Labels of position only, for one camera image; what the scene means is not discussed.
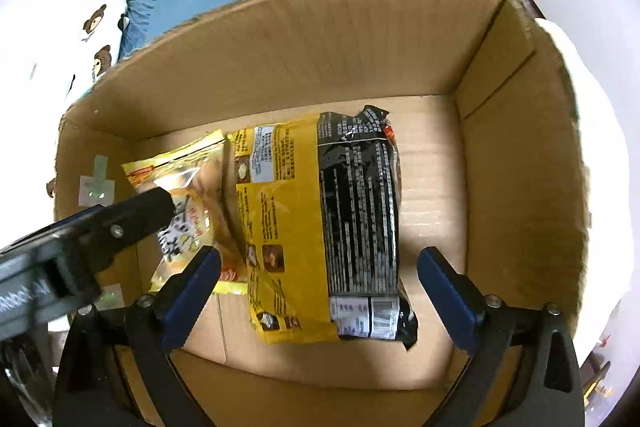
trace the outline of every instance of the plastic wrapper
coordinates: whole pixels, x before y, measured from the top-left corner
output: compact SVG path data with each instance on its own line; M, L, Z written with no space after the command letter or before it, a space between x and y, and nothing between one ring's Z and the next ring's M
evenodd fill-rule
M250 316L267 343L417 340L398 279L398 150L387 113L241 129L234 144Z
M162 259L150 291L158 291L185 269L200 247L209 245L222 257L214 292L246 293L246 264L223 206L225 147L228 142L218 130L184 147L122 166L136 192L159 186L174 200L174 219L158 232Z

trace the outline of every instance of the yellow and black package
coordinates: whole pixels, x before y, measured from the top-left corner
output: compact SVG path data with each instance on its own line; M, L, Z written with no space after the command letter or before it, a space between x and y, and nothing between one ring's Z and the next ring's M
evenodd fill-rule
M262 340L417 340L398 279L398 150L387 112L241 129L234 144L249 308Z
M222 257L214 292L246 293L246 264L222 203L226 146L217 130L173 151L122 166L136 192L159 186L174 200L174 219L158 232L162 259L151 277L150 291L158 291L169 277L186 268L200 247L209 245Z

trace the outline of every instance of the metal bolt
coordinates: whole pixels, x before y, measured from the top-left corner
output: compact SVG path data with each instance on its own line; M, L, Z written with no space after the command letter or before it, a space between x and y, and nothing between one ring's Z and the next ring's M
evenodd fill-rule
M546 305L546 311L548 311L552 315L559 315L560 314L560 308L558 307L558 305L556 303L553 303L553 302L549 302Z
M124 235L124 230L120 225L111 225L110 230L111 230L111 235L113 235L113 237L115 237L116 239L121 239L122 236Z
M138 306L142 308L149 308L151 304L154 303L153 295L143 295L140 299L138 299Z
M485 295L484 302L486 302L486 305L489 306L489 308L499 308L502 306L502 299L493 294Z

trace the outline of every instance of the white fabric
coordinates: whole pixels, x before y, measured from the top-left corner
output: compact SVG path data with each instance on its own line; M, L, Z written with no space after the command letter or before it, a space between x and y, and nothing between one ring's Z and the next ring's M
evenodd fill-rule
M588 252L583 274L582 307L574 335L582 365L629 288L634 240L629 211L629 158L625 136L606 93L562 29L544 19L546 30L562 54L574 85L578 131L588 183Z
M118 61L126 10L127 0L87 2L78 21L78 45L67 105L87 92Z

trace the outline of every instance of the cardboard box wall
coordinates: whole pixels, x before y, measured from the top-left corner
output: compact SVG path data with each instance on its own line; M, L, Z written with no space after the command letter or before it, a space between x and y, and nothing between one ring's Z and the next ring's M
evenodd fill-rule
M390 111L398 140L400 276L418 343L409 352L378 341L266 346L243 298L214 296L186 346L208 360L174 360L218 425L421 425L460 358L449 367L449 337L415 274L427 245L483 293L522 307L555 301L575 320L585 188L574 96L550 38L518 0L243 0L204 14L116 65L66 113L56 219L80 210L79 177L92 174L95 155L108 156L122 200L132 190L121 163L218 127L364 103ZM119 254L100 282L119 283L131 303L157 263L149 239ZM287 415L265 417L249 395Z

